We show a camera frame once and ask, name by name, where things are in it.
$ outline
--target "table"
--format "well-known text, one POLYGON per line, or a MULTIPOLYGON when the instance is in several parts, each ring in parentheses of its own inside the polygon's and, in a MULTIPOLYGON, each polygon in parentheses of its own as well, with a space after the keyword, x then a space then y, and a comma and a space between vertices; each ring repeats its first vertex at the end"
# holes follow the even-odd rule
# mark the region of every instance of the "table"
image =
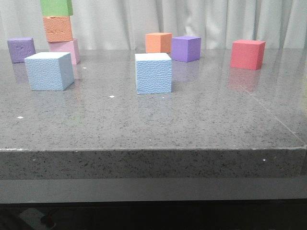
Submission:
POLYGON ((267 49, 259 70, 202 50, 173 61, 172 93, 137 95, 142 52, 82 50, 73 85, 39 92, 0 51, 0 203, 306 198, 306 50, 267 49))

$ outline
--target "orange cube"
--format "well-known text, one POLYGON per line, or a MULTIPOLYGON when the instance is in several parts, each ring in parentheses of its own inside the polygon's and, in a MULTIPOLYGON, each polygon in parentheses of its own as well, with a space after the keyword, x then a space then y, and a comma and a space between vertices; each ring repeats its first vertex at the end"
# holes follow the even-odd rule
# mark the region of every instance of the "orange cube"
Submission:
POLYGON ((48 42, 72 41, 71 19, 69 16, 43 17, 48 42))
POLYGON ((146 53, 170 53, 172 33, 146 34, 146 53))

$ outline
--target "toy block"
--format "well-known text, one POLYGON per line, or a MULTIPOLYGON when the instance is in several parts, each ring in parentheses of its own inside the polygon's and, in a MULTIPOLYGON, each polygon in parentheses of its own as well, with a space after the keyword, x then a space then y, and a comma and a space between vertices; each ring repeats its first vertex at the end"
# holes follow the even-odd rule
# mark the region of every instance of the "toy block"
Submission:
POLYGON ((172 91, 172 59, 167 53, 135 54, 137 94, 172 91))
POLYGON ((40 0, 43 16, 71 16, 71 0, 40 0))
POLYGON ((70 42, 49 42, 50 52, 70 52, 71 63, 77 65, 80 62, 80 54, 78 48, 78 39, 70 42))
POLYGON ((201 38, 193 36, 174 37, 171 57, 175 61, 190 62, 201 57, 201 38))
POLYGON ((28 56, 35 54, 34 41, 31 37, 17 37, 8 40, 12 63, 24 62, 28 56))
POLYGON ((172 33, 146 34, 146 53, 170 53, 172 33))
POLYGON ((265 42, 238 40, 233 42, 230 67, 260 69, 262 66, 265 42))
POLYGON ((72 41, 71 19, 69 16, 43 17, 48 42, 72 41))
POLYGON ((42 52, 24 60, 31 90, 62 91, 74 82, 68 52, 42 52))

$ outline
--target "light blue cube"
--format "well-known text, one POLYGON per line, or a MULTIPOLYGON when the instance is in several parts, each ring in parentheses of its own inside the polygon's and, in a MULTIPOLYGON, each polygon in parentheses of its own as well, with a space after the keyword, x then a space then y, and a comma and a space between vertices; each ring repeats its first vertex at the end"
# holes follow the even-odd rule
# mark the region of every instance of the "light blue cube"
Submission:
POLYGON ((167 53, 135 54, 137 94, 172 91, 172 59, 167 53))
POLYGON ((24 59, 31 90, 62 91, 74 82, 71 54, 42 52, 24 59))

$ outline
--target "foam cube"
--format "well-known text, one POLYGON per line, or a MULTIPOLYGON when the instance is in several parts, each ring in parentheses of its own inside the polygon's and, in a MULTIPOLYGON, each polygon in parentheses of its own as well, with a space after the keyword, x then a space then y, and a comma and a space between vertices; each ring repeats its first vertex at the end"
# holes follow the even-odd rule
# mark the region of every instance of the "foam cube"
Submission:
POLYGON ((31 90, 62 91, 74 82, 68 52, 42 52, 24 61, 31 90))
POLYGON ((176 61, 190 62, 201 57, 201 38, 193 36, 174 37, 171 57, 176 61))
POLYGON ((78 48, 78 39, 70 42, 49 42, 50 52, 70 52, 71 63, 77 65, 80 62, 80 54, 78 48))
POLYGON ((230 67, 260 69, 262 66, 265 42, 238 40, 233 42, 230 67))
POLYGON ((146 53, 170 53, 172 36, 172 33, 146 34, 146 53))
POLYGON ((167 53, 135 54, 137 94, 172 91, 172 60, 167 53))
POLYGON ((72 41, 71 18, 69 16, 43 17, 48 42, 72 41))
POLYGON ((71 0, 40 0, 43 16, 71 16, 71 0))
POLYGON ((28 56, 35 54, 34 41, 32 37, 17 37, 8 40, 9 52, 12 63, 24 62, 28 56))

